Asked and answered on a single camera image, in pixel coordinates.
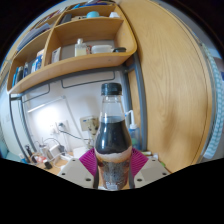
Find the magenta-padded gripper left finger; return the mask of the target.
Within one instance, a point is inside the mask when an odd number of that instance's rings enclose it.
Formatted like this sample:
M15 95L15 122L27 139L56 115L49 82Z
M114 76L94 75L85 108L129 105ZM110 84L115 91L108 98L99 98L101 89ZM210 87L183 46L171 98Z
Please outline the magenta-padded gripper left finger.
M94 149L90 149L79 159L71 159L58 176L81 187L97 189L99 173Z

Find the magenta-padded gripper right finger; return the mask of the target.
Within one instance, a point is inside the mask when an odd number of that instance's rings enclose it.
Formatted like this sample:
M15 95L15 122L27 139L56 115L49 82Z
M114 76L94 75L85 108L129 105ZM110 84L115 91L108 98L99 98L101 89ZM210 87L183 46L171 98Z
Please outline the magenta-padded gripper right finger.
M133 148L129 164L129 187L141 188L169 175L169 171L155 157L147 158L142 152Z

